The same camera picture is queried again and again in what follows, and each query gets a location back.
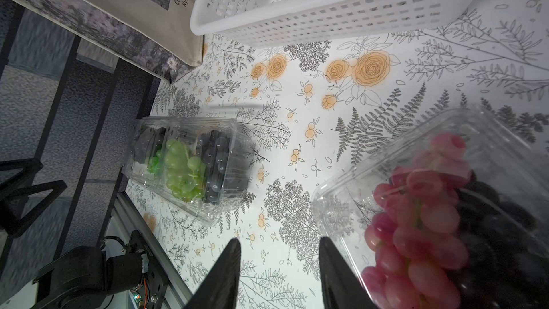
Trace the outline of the small black grape bunch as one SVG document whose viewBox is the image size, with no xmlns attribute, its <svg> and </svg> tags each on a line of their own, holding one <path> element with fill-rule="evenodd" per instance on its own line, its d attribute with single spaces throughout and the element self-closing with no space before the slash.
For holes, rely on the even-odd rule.
<svg viewBox="0 0 549 309">
<path fill-rule="evenodd" d="M 142 129 L 134 144 L 134 161 L 142 164 L 146 163 L 158 149 L 162 148 L 165 133 L 166 129 L 164 127 L 145 127 Z"/>
</svg>

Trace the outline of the green grape bunch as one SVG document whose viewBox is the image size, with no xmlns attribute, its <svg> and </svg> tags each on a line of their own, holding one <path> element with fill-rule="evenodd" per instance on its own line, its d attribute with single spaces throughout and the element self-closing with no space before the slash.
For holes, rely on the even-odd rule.
<svg viewBox="0 0 549 309">
<path fill-rule="evenodd" d="M 164 156 L 165 187 L 173 197 L 186 203 L 202 199 L 207 166 L 183 141 L 169 139 Z"/>
<path fill-rule="evenodd" d="M 156 153 L 150 157 L 147 163 L 147 171 L 151 175 L 158 175 L 163 168 L 162 149 L 158 149 Z"/>
</svg>

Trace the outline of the dark blue grape bunch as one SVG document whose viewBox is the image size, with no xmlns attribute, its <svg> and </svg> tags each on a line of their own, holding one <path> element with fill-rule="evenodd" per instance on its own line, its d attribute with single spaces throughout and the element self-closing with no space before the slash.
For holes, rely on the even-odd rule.
<svg viewBox="0 0 549 309">
<path fill-rule="evenodd" d="M 224 198 L 239 197 L 248 186 L 246 162 L 232 156 L 231 137 L 219 130 L 202 133 L 197 138 L 196 156 L 205 164 L 205 203 L 218 205 Z"/>
</svg>

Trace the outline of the pink grape bunch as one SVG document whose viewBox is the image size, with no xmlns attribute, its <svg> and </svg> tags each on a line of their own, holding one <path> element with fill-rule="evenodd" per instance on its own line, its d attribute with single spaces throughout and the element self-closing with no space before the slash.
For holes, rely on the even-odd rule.
<svg viewBox="0 0 549 309">
<path fill-rule="evenodd" d="M 412 162 L 394 168 L 373 190 L 382 212 L 365 230 L 375 254 L 361 280 L 377 308 L 459 308 L 460 293 L 448 273 L 469 258 L 457 231 L 457 188 L 473 174 L 465 140 L 444 132 Z"/>
</svg>

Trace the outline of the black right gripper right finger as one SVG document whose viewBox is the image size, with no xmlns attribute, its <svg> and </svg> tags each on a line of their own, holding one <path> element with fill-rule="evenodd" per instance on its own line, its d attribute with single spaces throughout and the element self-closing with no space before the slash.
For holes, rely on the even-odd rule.
<svg viewBox="0 0 549 309">
<path fill-rule="evenodd" d="M 324 308 L 376 308 L 329 237 L 320 238 L 319 268 Z"/>
</svg>

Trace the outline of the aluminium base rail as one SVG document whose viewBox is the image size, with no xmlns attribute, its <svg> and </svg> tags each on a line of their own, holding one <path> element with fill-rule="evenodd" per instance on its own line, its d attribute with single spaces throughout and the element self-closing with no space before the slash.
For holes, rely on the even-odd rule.
<svg viewBox="0 0 549 309">
<path fill-rule="evenodd" d="M 103 308 L 183 308 L 192 294 L 125 192 L 113 195 L 98 246 L 107 257 L 140 253 L 141 280 L 131 290 L 107 296 Z"/>
</svg>

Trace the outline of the clear plastic clamshell container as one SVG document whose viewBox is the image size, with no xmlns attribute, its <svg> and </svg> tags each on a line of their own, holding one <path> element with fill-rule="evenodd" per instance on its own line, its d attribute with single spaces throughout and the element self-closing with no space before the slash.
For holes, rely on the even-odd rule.
<svg viewBox="0 0 549 309">
<path fill-rule="evenodd" d="M 154 169 L 159 161 L 169 123 L 166 117 L 144 117 L 134 122 L 122 161 L 122 173 L 130 180 L 142 185 L 154 182 L 150 166 Z"/>
</svg>

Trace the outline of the dark red grape bunch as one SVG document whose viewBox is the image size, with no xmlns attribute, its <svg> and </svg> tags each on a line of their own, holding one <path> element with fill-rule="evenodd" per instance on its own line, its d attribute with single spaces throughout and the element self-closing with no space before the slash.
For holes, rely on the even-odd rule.
<svg viewBox="0 0 549 309">
<path fill-rule="evenodd" d="M 449 278 L 462 308 L 547 308 L 548 250 L 534 230 L 539 224 L 524 207 L 501 199 L 472 175 L 456 190 L 458 239 L 467 247 L 466 265 Z"/>
</svg>

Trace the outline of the white plastic basket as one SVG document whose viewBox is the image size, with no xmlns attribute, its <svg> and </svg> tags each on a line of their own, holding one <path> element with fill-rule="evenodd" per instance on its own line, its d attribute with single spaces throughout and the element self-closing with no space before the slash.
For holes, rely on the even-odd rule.
<svg viewBox="0 0 549 309">
<path fill-rule="evenodd" d="M 190 27 L 254 48 L 439 27 L 473 0 L 196 0 Z"/>
</svg>

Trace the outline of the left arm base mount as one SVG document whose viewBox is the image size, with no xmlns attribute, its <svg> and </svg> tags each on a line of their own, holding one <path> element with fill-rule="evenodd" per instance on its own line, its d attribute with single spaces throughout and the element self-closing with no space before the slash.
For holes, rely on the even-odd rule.
<svg viewBox="0 0 549 309">
<path fill-rule="evenodd" d="M 109 235 L 124 249 L 107 256 L 105 245 L 81 246 L 43 267 L 32 281 L 37 286 L 34 308 L 98 308 L 103 301 L 129 291 L 139 308 L 160 308 L 169 279 L 142 234 L 134 230 L 128 243 Z"/>
</svg>

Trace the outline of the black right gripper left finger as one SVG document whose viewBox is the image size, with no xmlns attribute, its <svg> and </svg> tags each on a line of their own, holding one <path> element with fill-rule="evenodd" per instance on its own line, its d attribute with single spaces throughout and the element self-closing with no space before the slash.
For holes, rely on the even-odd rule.
<svg viewBox="0 0 549 309">
<path fill-rule="evenodd" d="M 184 309 L 236 308 L 241 254 L 239 240 L 237 238 L 231 239 Z"/>
</svg>

